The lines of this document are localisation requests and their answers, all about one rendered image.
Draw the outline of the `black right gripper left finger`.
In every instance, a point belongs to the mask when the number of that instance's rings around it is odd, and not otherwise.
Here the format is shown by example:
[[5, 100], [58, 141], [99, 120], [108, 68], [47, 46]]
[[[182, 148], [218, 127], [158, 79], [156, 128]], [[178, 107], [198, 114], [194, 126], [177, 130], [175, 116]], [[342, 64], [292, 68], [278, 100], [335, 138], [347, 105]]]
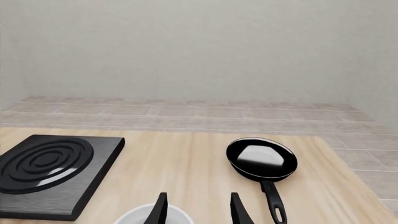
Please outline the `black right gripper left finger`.
[[168, 211], [167, 193], [162, 192], [144, 224], [165, 224]]

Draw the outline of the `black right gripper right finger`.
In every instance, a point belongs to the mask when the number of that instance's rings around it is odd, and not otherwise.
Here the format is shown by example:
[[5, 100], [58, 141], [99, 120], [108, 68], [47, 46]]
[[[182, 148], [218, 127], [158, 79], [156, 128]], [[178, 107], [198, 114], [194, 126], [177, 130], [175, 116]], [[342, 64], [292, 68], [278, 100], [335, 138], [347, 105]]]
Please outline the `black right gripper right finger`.
[[230, 210], [233, 224], [254, 224], [236, 192], [231, 193]]

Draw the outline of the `white bowl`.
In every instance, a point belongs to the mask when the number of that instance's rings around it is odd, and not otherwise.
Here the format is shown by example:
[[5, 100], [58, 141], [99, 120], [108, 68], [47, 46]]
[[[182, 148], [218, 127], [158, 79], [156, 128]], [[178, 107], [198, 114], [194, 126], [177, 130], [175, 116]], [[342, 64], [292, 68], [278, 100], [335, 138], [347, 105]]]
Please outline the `white bowl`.
[[[155, 203], [141, 205], [126, 212], [113, 224], [144, 224], [152, 211]], [[181, 208], [175, 205], [168, 205], [165, 224], [195, 224], [192, 218]]]

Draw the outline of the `black frying pan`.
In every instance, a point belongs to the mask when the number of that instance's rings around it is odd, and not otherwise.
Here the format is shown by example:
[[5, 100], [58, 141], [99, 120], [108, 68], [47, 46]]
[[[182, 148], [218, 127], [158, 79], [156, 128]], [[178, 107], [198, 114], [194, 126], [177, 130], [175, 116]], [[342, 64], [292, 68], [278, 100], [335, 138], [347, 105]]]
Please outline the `black frying pan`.
[[226, 157], [240, 175], [259, 182], [274, 223], [287, 224], [284, 203], [275, 183], [296, 171], [298, 160], [295, 154], [270, 139], [240, 138], [228, 145]]

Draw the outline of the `flat black stove plate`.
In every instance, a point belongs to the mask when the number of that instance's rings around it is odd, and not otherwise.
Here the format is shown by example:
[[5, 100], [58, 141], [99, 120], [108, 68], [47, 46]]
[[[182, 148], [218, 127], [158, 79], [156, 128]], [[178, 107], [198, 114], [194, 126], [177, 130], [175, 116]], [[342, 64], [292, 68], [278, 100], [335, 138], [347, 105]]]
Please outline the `flat black stove plate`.
[[0, 218], [74, 222], [125, 139], [29, 136], [0, 155]]

